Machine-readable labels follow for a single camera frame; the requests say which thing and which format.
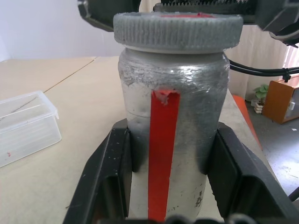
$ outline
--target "wooden cabinet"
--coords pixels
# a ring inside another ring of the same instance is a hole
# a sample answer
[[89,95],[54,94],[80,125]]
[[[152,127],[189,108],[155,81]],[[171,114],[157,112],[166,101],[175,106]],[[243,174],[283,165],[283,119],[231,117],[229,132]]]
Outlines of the wooden cabinet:
[[299,75],[289,82],[271,81],[263,115],[280,124],[299,117]]

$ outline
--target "gray jar lid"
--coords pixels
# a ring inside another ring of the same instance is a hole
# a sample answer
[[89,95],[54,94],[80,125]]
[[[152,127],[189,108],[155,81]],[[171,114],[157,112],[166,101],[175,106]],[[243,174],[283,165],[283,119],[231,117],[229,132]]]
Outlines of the gray jar lid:
[[127,48],[147,52],[198,54],[222,52],[240,41],[238,15],[123,13],[113,20],[114,38]]

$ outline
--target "red mark on lid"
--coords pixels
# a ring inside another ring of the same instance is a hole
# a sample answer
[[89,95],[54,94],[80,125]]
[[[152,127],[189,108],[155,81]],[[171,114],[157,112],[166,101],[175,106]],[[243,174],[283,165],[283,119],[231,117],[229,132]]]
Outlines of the red mark on lid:
[[173,14],[173,15],[162,15],[161,17],[177,17],[177,18],[215,18],[210,14],[198,13],[194,14]]
[[179,99],[173,90],[151,94],[148,217],[159,222],[166,217]]

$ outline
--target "black clamp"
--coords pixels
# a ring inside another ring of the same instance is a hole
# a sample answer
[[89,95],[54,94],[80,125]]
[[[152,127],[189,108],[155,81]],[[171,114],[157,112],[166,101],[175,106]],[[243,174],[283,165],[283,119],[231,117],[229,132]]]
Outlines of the black clamp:
[[290,71],[288,68],[283,68],[285,74],[282,76],[282,79],[287,83],[291,79]]

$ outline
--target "clear plastic container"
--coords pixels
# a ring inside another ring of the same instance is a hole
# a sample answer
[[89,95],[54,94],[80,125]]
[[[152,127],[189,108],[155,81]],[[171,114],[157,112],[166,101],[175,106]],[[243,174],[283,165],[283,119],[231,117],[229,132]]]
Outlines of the clear plastic container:
[[0,101],[0,167],[59,142],[55,117],[42,91]]

